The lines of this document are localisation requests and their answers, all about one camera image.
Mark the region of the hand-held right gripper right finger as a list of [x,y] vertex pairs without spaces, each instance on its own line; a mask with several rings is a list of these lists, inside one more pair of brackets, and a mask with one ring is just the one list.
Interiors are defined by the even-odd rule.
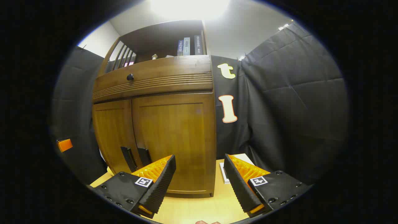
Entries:
[[266,171],[225,154],[224,169],[243,211],[254,218],[278,210],[310,189],[284,171]]

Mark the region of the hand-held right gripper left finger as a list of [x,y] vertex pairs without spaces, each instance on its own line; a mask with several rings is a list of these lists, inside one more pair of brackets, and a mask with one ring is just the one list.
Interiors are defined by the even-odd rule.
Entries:
[[94,187],[93,191],[124,210],[153,218],[175,170],[175,155],[169,155],[133,173],[119,172]]

